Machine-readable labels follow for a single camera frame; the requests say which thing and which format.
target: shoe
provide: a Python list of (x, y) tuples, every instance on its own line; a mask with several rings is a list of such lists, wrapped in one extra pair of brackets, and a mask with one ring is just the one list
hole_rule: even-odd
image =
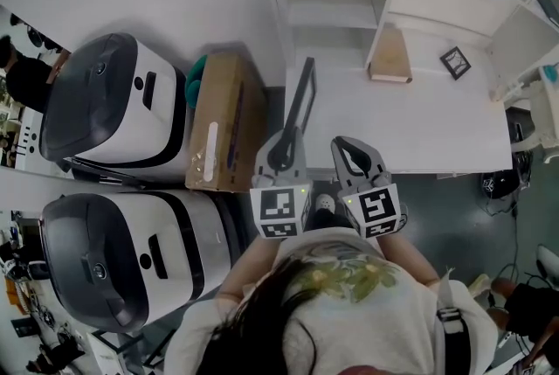
[(493, 280), (491, 280), (487, 274), (480, 275), (475, 281), (473, 281), (472, 285), (468, 287), (470, 295), (475, 298), (486, 291), (489, 291), (491, 289), (492, 281)]
[(335, 213), (335, 201), (330, 195), (322, 193), (316, 198), (314, 209), (316, 211), (319, 211), (320, 209), (327, 209), (332, 213)]

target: shelving unit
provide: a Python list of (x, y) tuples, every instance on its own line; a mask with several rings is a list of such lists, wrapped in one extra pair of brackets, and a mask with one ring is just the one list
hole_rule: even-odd
[(295, 62), (314, 57), (321, 66), (363, 69), (375, 30), (336, 27), (295, 27)]
[(288, 0), (290, 25), (330, 25), (375, 29), (371, 0)]
[(334, 68), (365, 69), (387, 0), (275, 0), (288, 65), (307, 56)]

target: small black frame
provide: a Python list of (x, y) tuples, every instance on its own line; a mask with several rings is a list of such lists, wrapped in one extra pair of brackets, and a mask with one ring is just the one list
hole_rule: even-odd
[[(457, 59), (459, 61), (457, 66), (452, 65), (453, 59)], [(458, 47), (454, 47), (450, 51), (445, 53), (442, 57), (440, 57), (440, 60), (443, 62), (446, 69), (448, 70), (448, 72), (451, 73), (452, 77), (455, 80), (460, 78), (472, 68), (472, 66), (470, 66), (470, 63), (464, 56), (464, 53), (462, 53), (462, 51)]]

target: white t-shirt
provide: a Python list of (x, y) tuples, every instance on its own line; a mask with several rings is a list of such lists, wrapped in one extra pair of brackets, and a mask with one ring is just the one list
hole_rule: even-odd
[[(291, 375), (308, 375), (314, 355), (307, 334), (293, 319), (305, 325), (316, 344), (314, 374), (338, 375), (358, 365), (397, 374), (435, 372), (438, 285), (417, 283), (349, 229), (323, 229), (286, 240), (276, 262), (288, 255), (314, 263), (291, 289), (320, 290), (295, 310), (286, 327), (283, 350)], [(493, 361), (497, 329), (463, 283), (450, 281), (450, 288), (468, 325), (470, 374), (484, 373)], [(237, 308), (223, 299), (190, 307), (169, 344), (165, 374), (195, 374), (211, 332)]]

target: wooden block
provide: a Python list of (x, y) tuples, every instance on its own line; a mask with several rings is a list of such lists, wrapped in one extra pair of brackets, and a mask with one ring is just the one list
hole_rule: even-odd
[(385, 28), (378, 40), (375, 55), (369, 67), (372, 80), (410, 83), (410, 59), (401, 30)]

